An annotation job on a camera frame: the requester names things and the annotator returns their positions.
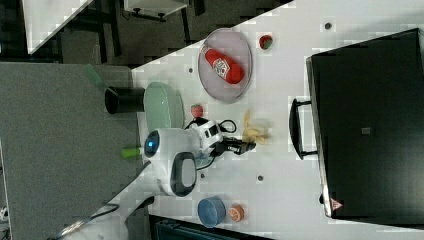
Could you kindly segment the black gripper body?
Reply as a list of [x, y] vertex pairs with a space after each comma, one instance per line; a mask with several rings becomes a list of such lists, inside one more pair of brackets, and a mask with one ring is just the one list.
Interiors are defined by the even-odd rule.
[[240, 139], [224, 137], [218, 144], [218, 155], [222, 155], [226, 151], [231, 151], [236, 155], [241, 155], [247, 151], [247, 145]]

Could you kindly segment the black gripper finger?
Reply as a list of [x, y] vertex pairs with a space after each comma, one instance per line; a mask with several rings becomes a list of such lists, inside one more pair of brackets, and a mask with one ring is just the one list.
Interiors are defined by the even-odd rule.
[[241, 150], [253, 150], [256, 147], [256, 143], [242, 142]]

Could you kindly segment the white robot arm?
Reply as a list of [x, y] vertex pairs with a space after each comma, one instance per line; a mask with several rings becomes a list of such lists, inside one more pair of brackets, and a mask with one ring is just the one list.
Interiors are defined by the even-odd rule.
[[256, 145], [224, 134], [214, 120], [197, 118], [185, 128], [158, 128], [149, 133], [140, 174], [90, 217], [79, 220], [48, 240], [128, 240], [127, 218], [156, 195], [185, 197], [196, 186], [198, 160], [212, 163], [226, 151], [237, 155]]

